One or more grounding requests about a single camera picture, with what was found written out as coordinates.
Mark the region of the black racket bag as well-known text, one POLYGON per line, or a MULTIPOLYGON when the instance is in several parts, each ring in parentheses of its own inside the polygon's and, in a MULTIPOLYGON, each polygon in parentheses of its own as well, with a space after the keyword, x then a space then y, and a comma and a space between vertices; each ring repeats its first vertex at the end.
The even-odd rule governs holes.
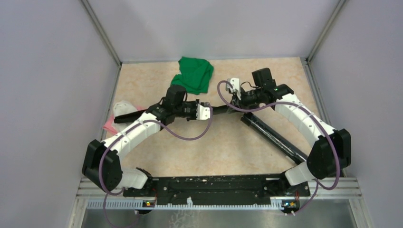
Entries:
MULTIPOLYGON (((163 109, 160 105, 152 105, 150 108, 148 108, 146 110, 136 111, 133 113, 117 116, 117 117, 115 117, 114 122, 117 124, 118 123, 119 124, 133 123, 134 121, 139 119, 142 114, 152 113, 153 115, 155 115, 157 117, 158 120, 159 120, 159 118, 162 117, 163 123, 165 125, 167 125, 167 124, 172 123, 176 117, 179 117, 179 110, 180 110, 180 108, 176 109, 172 112, 168 112, 167 109, 163 109)), ((237 111, 233 110, 232 108, 225 106, 225 105, 213 106, 211 115, 231 114, 231 113, 235 113, 235 112, 237 112, 237 111)))

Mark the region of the black shuttlecock tube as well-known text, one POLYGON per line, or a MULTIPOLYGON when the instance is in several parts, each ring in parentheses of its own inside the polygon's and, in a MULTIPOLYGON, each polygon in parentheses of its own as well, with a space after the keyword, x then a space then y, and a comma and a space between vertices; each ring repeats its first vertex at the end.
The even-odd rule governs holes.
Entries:
POLYGON ((295 164, 305 162, 308 156, 303 153, 298 147, 284 138, 273 128, 264 123, 253 113, 245 113, 241 119, 244 124, 257 132, 266 141, 278 148, 286 157, 295 164))

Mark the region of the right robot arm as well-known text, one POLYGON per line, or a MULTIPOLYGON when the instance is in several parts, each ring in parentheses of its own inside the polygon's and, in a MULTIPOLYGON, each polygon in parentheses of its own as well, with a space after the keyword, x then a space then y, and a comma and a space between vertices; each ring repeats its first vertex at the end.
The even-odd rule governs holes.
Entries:
POLYGON ((286 84, 277 85, 269 68, 252 72, 253 89, 245 91, 238 78, 228 79, 232 105, 241 109, 257 109, 260 104, 273 104, 273 110, 288 119, 305 137, 311 147, 306 161, 285 171, 279 191, 291 196, 298 184, 313 179, 338 176, 351 164, 351 135, 346 129, 337 130, 311 112, 286 84))

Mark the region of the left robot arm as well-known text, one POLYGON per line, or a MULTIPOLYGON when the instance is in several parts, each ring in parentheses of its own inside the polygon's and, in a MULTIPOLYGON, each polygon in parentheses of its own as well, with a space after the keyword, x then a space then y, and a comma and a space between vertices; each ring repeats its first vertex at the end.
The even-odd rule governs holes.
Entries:
POLYGON ((116 188, 134 188, 140 196, 152 192, 149 174, 139 168, 124 171, 123 158, 149 136, 158 133, 175 118, 187 120, 207 120, 211 109, 199 100, 187 101, 186 89, 173 85, 166 95, 154 105, 136 114, 136 120, 128 127, 103 141, 89 143, 82 174, 104 192, 110 194, 116 188))

